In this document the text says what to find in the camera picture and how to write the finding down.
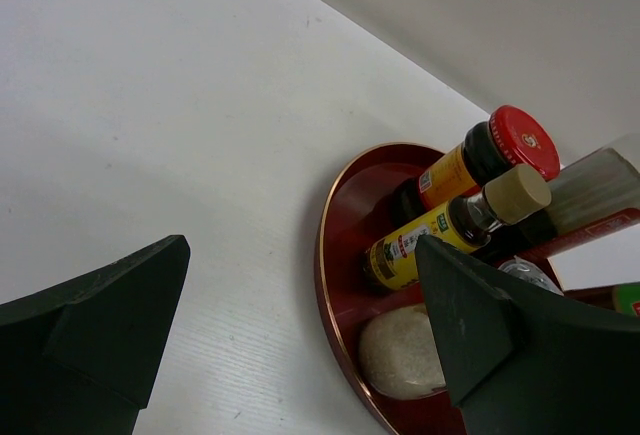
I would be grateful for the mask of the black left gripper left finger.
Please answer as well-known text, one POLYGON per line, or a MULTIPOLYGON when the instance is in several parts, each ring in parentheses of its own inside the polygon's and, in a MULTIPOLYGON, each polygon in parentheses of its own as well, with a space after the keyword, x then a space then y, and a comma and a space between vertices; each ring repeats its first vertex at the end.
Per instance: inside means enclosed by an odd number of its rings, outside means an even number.
POLYGON ((1 306, 4 434, 130 434, 190 259, 182 235, 1 306))

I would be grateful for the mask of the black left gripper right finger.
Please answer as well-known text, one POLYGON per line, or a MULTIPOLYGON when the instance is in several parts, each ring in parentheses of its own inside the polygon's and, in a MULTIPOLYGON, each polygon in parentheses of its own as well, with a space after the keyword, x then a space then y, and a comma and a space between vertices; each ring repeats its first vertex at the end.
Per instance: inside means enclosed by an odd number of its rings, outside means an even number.
POLYGON ((470 434, 635 434, 639 321, 430 235, 416 263, 446 388, 470 434))

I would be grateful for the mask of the grey cap salt shaker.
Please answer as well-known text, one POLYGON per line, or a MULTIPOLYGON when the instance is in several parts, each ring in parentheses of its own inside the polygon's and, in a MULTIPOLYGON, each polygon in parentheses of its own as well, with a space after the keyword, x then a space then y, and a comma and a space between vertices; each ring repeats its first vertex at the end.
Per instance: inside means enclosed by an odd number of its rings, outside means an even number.
POLYGON ((446 389, 421 286, 378 295, 367 307, 357 358, 367 394, 396 400, 429 398, 446 389))

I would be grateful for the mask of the red chili sauce bottle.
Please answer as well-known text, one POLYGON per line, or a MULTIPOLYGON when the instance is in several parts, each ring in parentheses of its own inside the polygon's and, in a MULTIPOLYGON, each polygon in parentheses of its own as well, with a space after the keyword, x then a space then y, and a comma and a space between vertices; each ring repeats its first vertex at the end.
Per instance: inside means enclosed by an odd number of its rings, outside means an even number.
POLYGON ((616 312, 640 317, 640 283, 616 285, 612 301, 616 312))

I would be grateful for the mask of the small yellow label oil bottle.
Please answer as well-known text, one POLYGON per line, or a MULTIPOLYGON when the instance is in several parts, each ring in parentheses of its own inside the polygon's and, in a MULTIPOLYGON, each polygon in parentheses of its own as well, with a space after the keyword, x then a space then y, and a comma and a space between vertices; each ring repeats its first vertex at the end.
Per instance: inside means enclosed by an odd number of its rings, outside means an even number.
POLYGON ((364 273, 384 292, 403 290, 419 281, 420 237, 432 236, 471 254, 487 245, 498 229, 523 221, 551 201, 543 177, 528 165, 517 165, 478 193, 446 201, 375 242, 364 254, 364 273))

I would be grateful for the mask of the tall dark sauce bottle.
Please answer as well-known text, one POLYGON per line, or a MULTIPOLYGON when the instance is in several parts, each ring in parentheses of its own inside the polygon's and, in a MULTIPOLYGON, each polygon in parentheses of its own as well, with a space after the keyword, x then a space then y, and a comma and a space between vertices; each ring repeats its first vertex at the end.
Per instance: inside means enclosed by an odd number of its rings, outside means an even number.
POLYGON ((628 134, 564 167, 552 203, 496 231, 476 252, 488 264, 538 262, 639 223, 639 135, 628 134))

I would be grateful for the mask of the red lid sauce jar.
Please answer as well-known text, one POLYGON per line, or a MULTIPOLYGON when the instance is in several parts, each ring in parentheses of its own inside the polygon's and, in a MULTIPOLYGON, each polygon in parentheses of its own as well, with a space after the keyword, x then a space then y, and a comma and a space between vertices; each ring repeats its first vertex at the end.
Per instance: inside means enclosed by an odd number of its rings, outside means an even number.
POLYGON ((546 181, 560 172, 556 145, 531 115, 511 106, 497 108, 474 125, 464 140, 392 194, 390 218, 399 228, 457 196, 469 196, 518 164, 546 181))

